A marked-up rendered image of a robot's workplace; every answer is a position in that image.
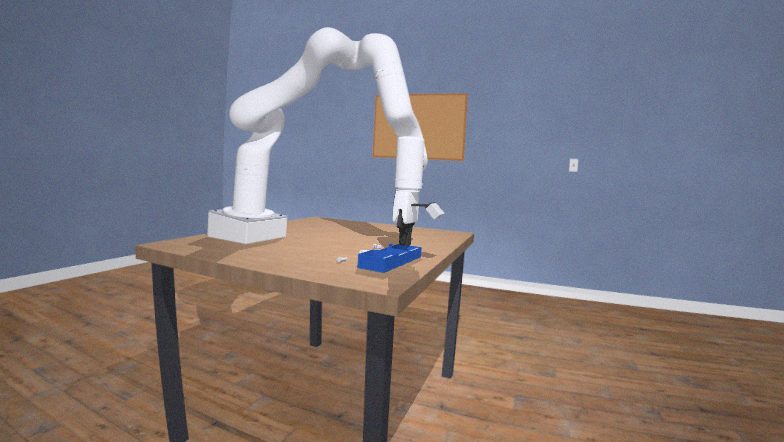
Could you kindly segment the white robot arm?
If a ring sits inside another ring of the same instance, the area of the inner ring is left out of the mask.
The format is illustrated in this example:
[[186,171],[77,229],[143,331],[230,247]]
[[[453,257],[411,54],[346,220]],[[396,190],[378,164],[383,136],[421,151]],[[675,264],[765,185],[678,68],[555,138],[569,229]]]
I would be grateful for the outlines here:
[[395,42],[377,33],[352,41],[340,31],[326,27],[309,38],[302,57],[285,74],[240,96],[232,104],[231,122],[253,134],[238,148],[233,207],[224,208],[223,213],[245,218],[274,216],[273,211],[265,209],[265,202],[270,151],[284,128],[280,108],[314,88],[329,63],[347,70],[373,66],[384,115],[398,138],[395,187],[422,189],[427,153]]

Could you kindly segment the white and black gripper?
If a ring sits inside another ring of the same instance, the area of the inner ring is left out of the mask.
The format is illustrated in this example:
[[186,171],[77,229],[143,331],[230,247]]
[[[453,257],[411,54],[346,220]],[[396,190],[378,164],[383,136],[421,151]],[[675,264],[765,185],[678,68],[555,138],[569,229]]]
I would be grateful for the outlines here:
[[399,228],[399,245],[402,246],[411,245],[412,228],[418,220],[419,210],[419,206],[411,206],[411,204],[419,204],[418,192],[420,190],[396,189],[392,221],[397,223],[397,228]]

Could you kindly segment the blue bin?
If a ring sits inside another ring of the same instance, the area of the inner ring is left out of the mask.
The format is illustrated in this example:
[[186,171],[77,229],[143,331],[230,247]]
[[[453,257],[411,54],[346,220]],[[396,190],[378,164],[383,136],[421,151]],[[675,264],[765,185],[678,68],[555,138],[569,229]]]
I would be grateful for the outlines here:
[[399,244],[358,254],[357,268],[376,272],[388,272],[421,257],[422,247]]

